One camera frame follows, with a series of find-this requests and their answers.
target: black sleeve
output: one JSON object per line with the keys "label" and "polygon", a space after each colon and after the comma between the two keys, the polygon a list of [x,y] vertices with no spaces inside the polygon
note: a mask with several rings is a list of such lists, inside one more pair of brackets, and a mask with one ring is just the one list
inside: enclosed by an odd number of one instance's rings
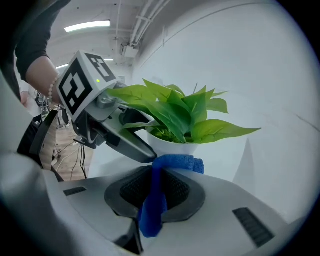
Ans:
{"label": "black sleeve", "polygon": [[47,55],[48,41],[51,37],[51,27],[60,10],[71,0],[59,0],[43,12],[25,32],[15,49],[16,67],[21,79],[26,81],[26,73],[30,65],[38,58]]}

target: cable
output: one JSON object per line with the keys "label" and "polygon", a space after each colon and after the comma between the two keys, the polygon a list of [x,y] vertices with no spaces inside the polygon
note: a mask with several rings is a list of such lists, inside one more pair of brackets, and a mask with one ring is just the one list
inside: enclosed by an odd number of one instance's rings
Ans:
{"label": "cable", "polygon": [[80,167],[81,167],[81,169],[82,169],[82,154],[83,154],[83,153],[82,153],[82,146],[83,146],[83,145],[81,144],[81,158],[80,158]]}
{"label": "cable", "polygon": [[82,172],[83,172],[83,175],[84,175],[84,178],[87,179],[87,174],[86,174],[86,166],[85,166],[85,160],[86,160],[86,151],[85,151],[85,146],[82,145],[83,147],[83,162],[82,162],[82,165],[81,165],[81,162],[80,162],[80,166],[81,166],[81,169],[82,169]]}
{"label": "cable", "polygon": [[72,174],[74,173],[74,169],[75,169],[75,167],[76,167],[76,165],[77,165],[77,163],[78,163],[78,158],[79,158],[79,149],[80,149],[80,147],[78,147],[78,154],[76,155],[75,165],[74,165],[74,167],[72,168],[72,171],[71,171],[70,181],[72,181]]}
{"label": "cable", "polygon": [[66,147],[65,147],[64,149],[62,149],[62,150],[59,149],[58,152],[61,153],[62,151],[64,151],[67,147],[69,147],[69,146],[72,145],[73,143],[75,143],[75,142],[71,142],[68,146],[66,146]]}
{"label": "cable", "polygon": [[74,153],[76,153],[78,149],[76,149],[76,150],[73,151],[70,155],[68,155],[68,156],[66,156],[64,159],[62,159],[61,163],[59,164],[58,168],[56,169],[56,172],[58,172],[58,170],[59,170],[61,164],[63,163],[63,161],[64,161],[65,159],[67,159],[68,157],[70,157],[71,155],[73,155]]}

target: black grille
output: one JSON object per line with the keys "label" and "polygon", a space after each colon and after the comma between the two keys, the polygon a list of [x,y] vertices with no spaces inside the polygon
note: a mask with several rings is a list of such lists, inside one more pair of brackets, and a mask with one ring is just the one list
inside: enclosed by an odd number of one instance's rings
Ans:
{"label": "black grille", "polygon": [[[140,208],[150,192],[152,172],[146,171],[120,188],[120,196],[133,206]],[[190,187],[167,171],[161,172],[161,185],[167,209],[170,210],[187,200]]]}
{"label": "black grille", "polygon": [[248,208],[239,208],[232,212],[257,247],[263,246],[275,237]]}
{"label": "black grille", "polygon": [[161,179],[168,210],[187,200],[190,187],[186,183],[166,171],[162,171]]}
{"label": "black grille", "polygon": [[120,188],[120,196],[133,206],[140,208],[150,192],[151,171],[145,171]]}
{"label": "black grille", "polygon": [[83,186],[79,186],[79,187],[74,187],[74,188],[71,188],[71,189],[68,189],[68,190],[64,190],[64,194],[66,196],[71,196],[71,195],[74,195],[74,194],[78,194],[78,193],[81,193],[81,192],[84,192],[86,191],[87,189],[85,189]]}

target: pipe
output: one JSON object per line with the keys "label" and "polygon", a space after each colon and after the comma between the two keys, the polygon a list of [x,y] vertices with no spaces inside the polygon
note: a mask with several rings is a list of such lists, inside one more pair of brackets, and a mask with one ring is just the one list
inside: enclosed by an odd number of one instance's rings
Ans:
{"label": "pipe", "polygon": [[140,38],[141,38],[141,35],[142,35],[142,33],[145,31],[147,25],[152,22],[151,20],[152,20],[153,16],[155,15],[155,13],[156,13],[156,11],[158,10],[158,8],[159,8],[164,2],[165,2],[165,0],[160,0],[160,1],[156,4],[156,6],[153,8],[152,12],[151,12],[150,15],[148,16],[148,19],[149,19],[150,21],[146,21],[146,22],[143,24],[142,28],[141,28],[140,31],[139,31],[139,34],[138,34],[137,37],[136,37],[137,39],[140,39]]}
{"label": "pipe", "polygon": [[[142,9],[142,12],[140,14],[140,17],[144,17],[147,13],[147,10],[149,9],[149,7],[151,6],[153,0],[148,0],[148,2],[145,4],[145,6],[143,7]],[[134,26],[134,29],[133,29],[133,33],[131,35],[131,39],[130,39],[130,45],[132,46],[133,45],[133,42],[135,40],[135,37],[136,37],[136,34],[138,32],[138,28],[140,27],[141,25],[141,19],[139,17],[137,17],[137,22]]]}
{"label": "pipe", "polygon": [[[171,1],[171,0],[167,0],[167,1],[163,4],[163,6],[162,6],[161,8],[159,8],[159,10],[158,10],[158,11],[155,13],[155,15],[152,17],[152,20],[154,20],[154,19],[158,16],[158,14],[163,10],[163,8],[166,7],[167,4],[169,4],[170,1]],[[151,22],[148,22],[148,23],[147,23],[146,28],[145,28],[144,31],[141,33],[141,36],[140,36],[140,38],[138,38],[138,40],[136,41],[136,44],[139,44],[141,38],[144,36],[145,32],[148,30],[150,24],[151,24]]]}
{"label": "pipe", "polygon": [[119,18],[120,18],[120,8],[121,8],[122,0],[119,0],[119,8],[118,8],[118,16],[116,18],[116,30],[115,30],[115,62],[118,63],[118,28],[119,28]]}

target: black and white marker cube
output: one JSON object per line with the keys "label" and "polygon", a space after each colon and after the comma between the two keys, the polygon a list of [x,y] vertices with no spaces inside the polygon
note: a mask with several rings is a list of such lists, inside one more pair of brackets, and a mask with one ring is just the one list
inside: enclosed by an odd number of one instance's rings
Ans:
{"label": "black and white marker cube", "polygon": [[117,79],[103,57],[78,51],[64,71],[58,94],[73,121]]}

